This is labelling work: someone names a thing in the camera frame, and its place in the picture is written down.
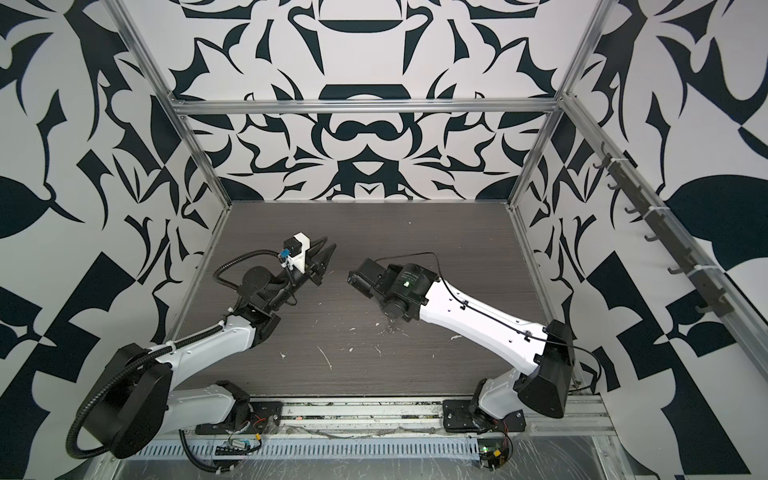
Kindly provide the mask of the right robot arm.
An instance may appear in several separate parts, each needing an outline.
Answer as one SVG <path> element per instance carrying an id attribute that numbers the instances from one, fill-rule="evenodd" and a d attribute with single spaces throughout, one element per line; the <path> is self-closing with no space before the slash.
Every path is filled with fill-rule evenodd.
<path id="1" fill-rule="evenodd" d="M 542 325 L 506 314 L 461 292 L 441 273 L 413 263 L 383 266 L 367 259 L 349 272 L 347 282 L 388 318 L 451 330 L 509 364 L 504 374 L 480 380 L 470 399 L 444 401 L 446 431 L 506 427 L 521 432 L 526 410 L 564 417 L 575 364 L 573 334 L 564 323 Z"/>

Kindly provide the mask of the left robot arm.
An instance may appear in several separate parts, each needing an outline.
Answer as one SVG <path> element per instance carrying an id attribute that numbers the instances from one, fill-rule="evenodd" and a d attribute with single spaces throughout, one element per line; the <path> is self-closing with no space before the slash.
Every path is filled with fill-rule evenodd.
<path id="1" fill-rule="evenodd" d="M 297 233 L 279 251 L 257 249 L 218 267 L 212 277 L 237 300 L 211 327 L 152 348 L 120 348 L 76 411 L 65 437 L 74 459 L 104 453 L 130 457 L 157 435 L 198 424 L 246 428 L 250 397 L 230 381 L 184 389 L 182 383 L 230 356 L 266 341 L 284 305 L 296 305 L 307 282 L 321 285 L 335 244 Z"/>

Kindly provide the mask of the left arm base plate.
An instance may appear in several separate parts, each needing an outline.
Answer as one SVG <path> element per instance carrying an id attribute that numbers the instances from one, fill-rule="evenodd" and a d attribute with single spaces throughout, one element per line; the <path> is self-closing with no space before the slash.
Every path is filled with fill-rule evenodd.
<path id="1" fill-rule="evenodd" d="M 197 435 L 267 434 L 276 431 L 282 419 L 281 401 L 251 401 L 248 407 L 236 405 L 223 422 L 195 427 Z"/>

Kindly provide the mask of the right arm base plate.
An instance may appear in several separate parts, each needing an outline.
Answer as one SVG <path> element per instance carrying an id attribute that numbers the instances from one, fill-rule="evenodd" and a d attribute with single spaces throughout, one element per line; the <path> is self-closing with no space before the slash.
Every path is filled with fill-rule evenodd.
<path id="1" fill-rule="evenodd" d="M 442 402 L 442 425 L 448 433 L 524 432 L 527 422 L 522 410 L 495 419 L 481 411 L 472 400 Z"/>

